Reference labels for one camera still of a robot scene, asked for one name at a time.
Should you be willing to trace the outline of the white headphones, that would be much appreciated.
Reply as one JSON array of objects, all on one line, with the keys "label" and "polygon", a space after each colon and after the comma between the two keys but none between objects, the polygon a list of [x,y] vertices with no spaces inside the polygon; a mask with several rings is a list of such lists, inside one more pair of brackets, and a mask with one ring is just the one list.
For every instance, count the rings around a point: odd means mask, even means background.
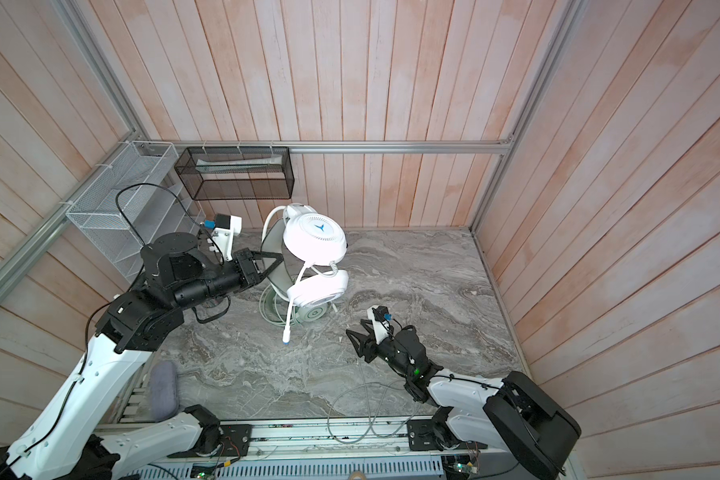
[{"label": "white headphones", "polygon": [[347,252],[342,227],[332,218],[300,203],[277,206],[264,221],[261,251],[282,253],[284,261],[268,277],[288,302],[282,341],[291,337],[293,307],[315,307],[344,295],[349,274],[338,268]]}]

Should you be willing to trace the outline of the mint green headphones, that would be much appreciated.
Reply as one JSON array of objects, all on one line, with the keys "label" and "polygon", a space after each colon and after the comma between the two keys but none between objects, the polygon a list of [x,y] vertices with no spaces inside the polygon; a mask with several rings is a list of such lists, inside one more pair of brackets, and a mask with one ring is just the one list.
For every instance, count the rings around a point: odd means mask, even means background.
[{"label": "mint green headphones", "polygon": [[[278,327],[284,327],[286,323],[288,302],[283,300],[271,285],[267,285],[262,291],[258,310],[262,318]],[[329,302],[315,307],[293,307],[291,322],[293,324],[306,324],[320,320],[329,314],[336,313],[337,307]]]}]

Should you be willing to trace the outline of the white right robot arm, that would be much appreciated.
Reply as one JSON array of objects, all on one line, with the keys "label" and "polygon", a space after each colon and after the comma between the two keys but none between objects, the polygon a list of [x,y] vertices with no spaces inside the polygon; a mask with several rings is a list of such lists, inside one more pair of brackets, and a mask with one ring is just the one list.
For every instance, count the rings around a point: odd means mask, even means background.
[{"label": "white right robot arm", "polygon": [[440,448],[477,443],[506,451],[538,479],[556,479],[581,437],[579,423],[530,377],[511,371],[486,379],[457,374],[427,356],[414,326],[365,319],[347,330],[357,356],[384,361],[418,403],[437,408],[432,436]]}]

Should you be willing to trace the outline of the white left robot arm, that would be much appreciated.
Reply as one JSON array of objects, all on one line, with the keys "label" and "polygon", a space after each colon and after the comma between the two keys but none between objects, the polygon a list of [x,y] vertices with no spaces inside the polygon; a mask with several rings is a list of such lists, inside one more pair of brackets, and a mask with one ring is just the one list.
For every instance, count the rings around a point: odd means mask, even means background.
[{"label": "white left robot arm", "polygon": [[127,438],[94,431],[118,393],[184,322],[185,311],[262,283],[279,252],[240,249],[221,263],[189,233],[170,233],[141,250],[129,289],[98,309],[84,355],[43,412],[8,447],[0,479],[116,479],[179,453],[213,458],[223,448],[219,419],[193,405]]}]

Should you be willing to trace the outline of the lavender glasses case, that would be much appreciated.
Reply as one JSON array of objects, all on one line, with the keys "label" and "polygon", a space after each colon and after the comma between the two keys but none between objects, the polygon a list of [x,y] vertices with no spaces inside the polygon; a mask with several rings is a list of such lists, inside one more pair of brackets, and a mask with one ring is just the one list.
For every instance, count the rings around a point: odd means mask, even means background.
[{"label": "lavender glasses case", "polygon": [[155,422],[162,422],[175,416],[180,409],[178,373],[169,360],[158,362],[150,372],[149,409]]}]

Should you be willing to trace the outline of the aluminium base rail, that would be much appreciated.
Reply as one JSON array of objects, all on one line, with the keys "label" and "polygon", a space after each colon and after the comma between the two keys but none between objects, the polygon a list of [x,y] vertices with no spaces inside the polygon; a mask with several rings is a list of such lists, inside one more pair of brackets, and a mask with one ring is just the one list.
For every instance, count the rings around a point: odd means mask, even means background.
[{"label": "aluminium base rail", "polygon": [[573,479],[564,465],[542,470],[531,454],[497,439],[446,444],[429,417],[221,422],[210,450],[148,447],[180,425],[102,427],[103,447],[121,454],[112,479]]}]

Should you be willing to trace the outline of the aluminium left wall rail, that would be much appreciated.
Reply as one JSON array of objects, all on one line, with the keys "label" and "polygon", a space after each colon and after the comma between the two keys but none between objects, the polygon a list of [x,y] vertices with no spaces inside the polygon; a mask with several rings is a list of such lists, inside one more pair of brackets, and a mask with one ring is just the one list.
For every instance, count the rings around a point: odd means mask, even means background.
[{"label": "aluminium left wall rail", "polygon": [[105,169],[111,167],[114,160],[129,145],[142,138],[142,134],[130,132],[121,139],[102,160],[92,167],[72,192],[64,200],[58,202],[56,208],[11,251],[6,259],[0,262],[0,304],[37,264],[50,246],[61,237],[69,225],[67,212],[77,199]]}]

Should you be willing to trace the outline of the aluminium wall rail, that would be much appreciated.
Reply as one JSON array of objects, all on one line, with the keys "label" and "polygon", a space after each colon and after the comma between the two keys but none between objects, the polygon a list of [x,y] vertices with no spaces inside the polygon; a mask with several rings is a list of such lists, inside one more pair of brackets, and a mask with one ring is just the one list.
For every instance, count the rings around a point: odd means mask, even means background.
[{"label": "aluminium wall rail", "polygon": [[143,150],[156,150],[161,145],[185,148],[260,148],[269,151],[287,148],[295,154],[504,154],[511,142],[502,141],[147,141],[135,144]]},{"label": "aluminium wall rail", "polygon": [[129,145],[142,138],[142,134],[130,132],[121,139],[102,160],[92,167],[72,192],[64,200],[58,202],[56,208],[11,251],[6,259],[0,262],[0,304],[37,264],[50,246],[61,237],[69,225],[67,212],[77,199],[105,169],[111,167],[114,160]]}]

